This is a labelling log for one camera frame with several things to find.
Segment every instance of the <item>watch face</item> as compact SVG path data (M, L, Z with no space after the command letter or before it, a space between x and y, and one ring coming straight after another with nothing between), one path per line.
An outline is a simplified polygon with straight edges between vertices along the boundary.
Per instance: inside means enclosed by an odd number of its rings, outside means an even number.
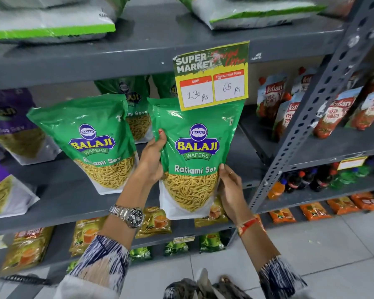
M128 223L132 228L137 228L143 224L144 215L139 209L130 211Z

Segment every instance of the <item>person's right hand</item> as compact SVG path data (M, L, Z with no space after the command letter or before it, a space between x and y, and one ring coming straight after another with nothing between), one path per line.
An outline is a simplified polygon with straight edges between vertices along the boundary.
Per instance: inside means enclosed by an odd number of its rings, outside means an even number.
M219 176L222 181L219 193L224 211L234 224L239 226L253 217L242 192L241 177L224 164L219 166Z

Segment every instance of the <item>tile floor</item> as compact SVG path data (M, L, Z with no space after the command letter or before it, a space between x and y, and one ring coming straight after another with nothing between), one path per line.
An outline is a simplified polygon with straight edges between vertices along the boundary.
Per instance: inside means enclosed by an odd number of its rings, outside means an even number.
M316 299L374 298L374 212L291 224L271 229L268 234L304 275ZM264 299L258 276L240 241L218 253L133 267L120 298L161 299L166 286L185 277L194 278L193 273L201 267L208 269L212 282L227 274L253 299ZM45 277L47 269L35 274ZM5 299L15 287L0 283L0 299ZM45 287L36 299L53 298L54 292L54 288Z

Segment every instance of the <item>sleeve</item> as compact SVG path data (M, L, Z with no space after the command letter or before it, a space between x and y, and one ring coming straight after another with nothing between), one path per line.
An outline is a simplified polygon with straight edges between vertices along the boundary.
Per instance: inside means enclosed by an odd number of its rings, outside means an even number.
M98 235L57 288L55 298L119 298L130 265L129 251Z
M259 281L266 299L314 299L306 282L282 256L260 270Z

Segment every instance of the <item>silver watch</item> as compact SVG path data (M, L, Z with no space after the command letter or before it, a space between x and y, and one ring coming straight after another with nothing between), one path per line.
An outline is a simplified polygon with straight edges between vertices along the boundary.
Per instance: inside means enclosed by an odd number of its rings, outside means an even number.
M130 228L140 227L145 217L141 208L124 208L117 205L110 207L110 214L118 216L125 221Z

